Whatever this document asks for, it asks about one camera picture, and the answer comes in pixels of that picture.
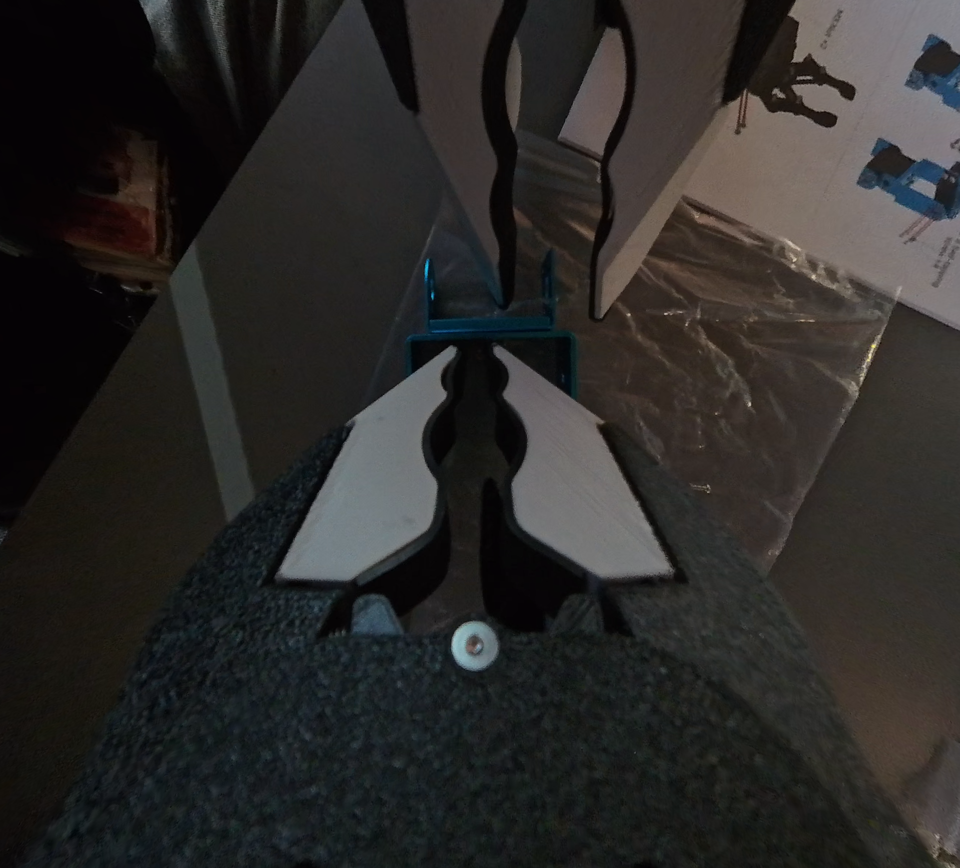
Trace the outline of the white assembly instruction sheet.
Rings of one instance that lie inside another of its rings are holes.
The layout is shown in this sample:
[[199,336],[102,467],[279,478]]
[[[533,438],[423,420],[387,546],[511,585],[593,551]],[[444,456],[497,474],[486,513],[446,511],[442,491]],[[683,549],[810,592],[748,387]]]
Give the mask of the white assembly instruction sheet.
[[959,0],[796,0],[684,186],[958,328]]

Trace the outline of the red and white printed box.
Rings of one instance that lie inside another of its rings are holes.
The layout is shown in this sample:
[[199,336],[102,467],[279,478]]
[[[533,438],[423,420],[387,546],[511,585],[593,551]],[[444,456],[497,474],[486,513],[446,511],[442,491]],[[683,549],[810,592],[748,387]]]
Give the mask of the red and white printed box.
[[169,157],[155,137],[107,122],[64,153],[2,145],[2,253],[70,260],[122,285],[163,285],[175,264]]

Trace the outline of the dark grey desk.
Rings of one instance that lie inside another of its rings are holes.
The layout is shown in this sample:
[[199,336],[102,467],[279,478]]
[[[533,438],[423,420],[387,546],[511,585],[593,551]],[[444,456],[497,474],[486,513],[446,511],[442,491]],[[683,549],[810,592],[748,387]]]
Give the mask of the dark grey desk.
[[346,0],[190,251],[258,494],[213,481],[162,296],[2,547],[2,846],[22,866],[936,866],[739,539],[605,434],[674,582],[510,629],[481,585],[501,482],[491,347],[457,348],[450,563],[413,610],[277,583],[350,422],[424,328],[487,306],[479,259],[360,0]]

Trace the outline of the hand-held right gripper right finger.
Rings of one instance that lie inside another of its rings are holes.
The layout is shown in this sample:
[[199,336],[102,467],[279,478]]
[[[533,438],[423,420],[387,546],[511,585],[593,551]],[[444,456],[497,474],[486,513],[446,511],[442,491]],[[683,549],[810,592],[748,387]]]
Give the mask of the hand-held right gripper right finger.
[[490,350],[501,482],[483,488],[480,574],[486,610],[546,632],[564,606],[613,589],[674,582],[674,560],[605,422],[505,346]]

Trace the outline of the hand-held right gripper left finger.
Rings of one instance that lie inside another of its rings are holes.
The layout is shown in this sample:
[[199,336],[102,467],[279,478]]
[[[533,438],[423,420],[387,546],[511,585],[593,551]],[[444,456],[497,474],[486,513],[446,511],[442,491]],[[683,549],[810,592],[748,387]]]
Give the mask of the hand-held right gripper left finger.
[[445,347],[349,423],[276,583],[382,595],[400,616],[440,586],[451,555],[441,466],[455,440],[459,357]]

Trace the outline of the short blue metal U bracket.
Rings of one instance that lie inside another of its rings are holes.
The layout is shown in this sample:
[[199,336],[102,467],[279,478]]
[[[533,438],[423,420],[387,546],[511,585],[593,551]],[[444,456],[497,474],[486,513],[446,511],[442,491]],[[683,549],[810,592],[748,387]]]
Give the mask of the short blue metal U bracket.
[[426,335],[436,339],[493,339],[550,338],[570,339],[569,332],[556,326],[558,298],[556,292],[556,254],[546,251],[540,271],[540,303],[538,315],[474,315],[441,318],[435,314],[437,306],[436,278],[433,260],[427,257],[423,265],[424,320]]

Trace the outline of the clear plastic bag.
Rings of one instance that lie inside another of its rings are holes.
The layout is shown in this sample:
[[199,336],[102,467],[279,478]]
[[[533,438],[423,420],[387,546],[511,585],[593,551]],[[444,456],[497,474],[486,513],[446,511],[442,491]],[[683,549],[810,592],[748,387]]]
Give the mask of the clear plastic bag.
[[538,315],[556,255],[557,325],[578,345],[578,397],[697,492],[769,571],[858,398],[896,298],[690,202],[601,322],[589,261],[598,163],[522,131],[516,299]]

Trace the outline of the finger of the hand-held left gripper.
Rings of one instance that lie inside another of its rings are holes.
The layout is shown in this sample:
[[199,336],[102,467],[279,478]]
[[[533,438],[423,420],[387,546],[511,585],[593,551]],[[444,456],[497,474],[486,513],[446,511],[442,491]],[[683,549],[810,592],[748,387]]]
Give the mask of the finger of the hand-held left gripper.
[[501,307],[514,297],[518,144],[508,68],[527,0],[403,0],[424,130]]
[[591,253],[591,318],[601,320],[654,202],[721,106],[746,0],[597,0],[620,36],[621,106],[601,159],[603,211]]

